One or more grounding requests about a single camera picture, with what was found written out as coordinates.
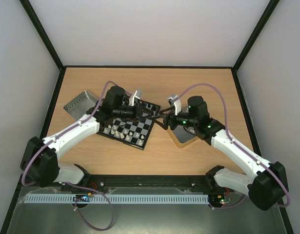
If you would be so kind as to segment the gold rimmed metal tin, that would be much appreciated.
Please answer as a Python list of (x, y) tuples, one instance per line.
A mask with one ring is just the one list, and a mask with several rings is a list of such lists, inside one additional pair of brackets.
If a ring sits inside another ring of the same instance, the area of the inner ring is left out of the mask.
[(167, 132), (178, 148), (184, 148), (199, 139), (192, 127), (177, 126), (176, 129), (168, 129)]

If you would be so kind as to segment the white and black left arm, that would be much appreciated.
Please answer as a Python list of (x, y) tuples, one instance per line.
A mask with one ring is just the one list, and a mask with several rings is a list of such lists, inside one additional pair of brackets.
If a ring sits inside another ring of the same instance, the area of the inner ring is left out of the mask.
[(151, 119), (157, 111), (147, 107), (140, 95), (139, 90), (128, 94), (117, 85), (103, 89), (96, 104), (87, 109), (75, 123), (51, 136), (31, 138), (20, 163), (22, 185), (85, 185), (89, 173), (78, 164), (60, 164), (59, 159), (85, 138), (100, 131), (111, 131), (110, 125), (117, 118), (132, 123)]

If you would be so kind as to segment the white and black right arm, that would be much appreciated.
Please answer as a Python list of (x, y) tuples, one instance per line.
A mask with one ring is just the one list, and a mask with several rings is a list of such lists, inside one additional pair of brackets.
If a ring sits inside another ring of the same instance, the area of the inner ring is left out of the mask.
[(240, 174), (223, 166), (214, 167), (206, 173), (206, 185), (210, 190), (230, 188), (249, 197), (252, 203), (263, 211), (277, 205), (288, 195), (285, 167), (278, 161), (271, 163), (233, 137), (226, 125), (209, 116), (207, 103), (201, 96), (188, 99), (186, 112), (182, 111), (177, 95), (168, 97), (167, 101), (170, 104), (169, 113), (165, 110), (160, 111), (162, 128), (193, 128), (199, 139), (224, 153), (244, 172)]

